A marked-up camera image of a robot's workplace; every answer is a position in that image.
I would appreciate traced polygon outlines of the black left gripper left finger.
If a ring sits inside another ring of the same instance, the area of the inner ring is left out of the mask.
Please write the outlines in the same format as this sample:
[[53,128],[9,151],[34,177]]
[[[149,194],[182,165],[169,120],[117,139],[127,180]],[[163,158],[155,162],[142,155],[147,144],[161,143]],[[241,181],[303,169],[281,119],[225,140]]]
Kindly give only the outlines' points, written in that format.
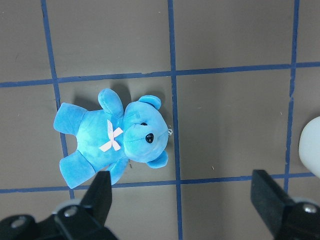
[[105,222],[112,204],[111,177],[108,171],[96,174],[78,204],[62,207],[54,221],[66,240],[110,240],[112,232]]

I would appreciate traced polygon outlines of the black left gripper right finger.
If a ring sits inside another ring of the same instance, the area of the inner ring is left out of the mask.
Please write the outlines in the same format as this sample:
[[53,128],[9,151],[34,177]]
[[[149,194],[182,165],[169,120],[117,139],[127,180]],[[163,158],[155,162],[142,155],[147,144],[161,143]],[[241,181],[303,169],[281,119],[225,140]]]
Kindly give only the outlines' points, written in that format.
[[274,240],[320,238],[320,205],[289,196],[265,170],[252,171],[250,200]]

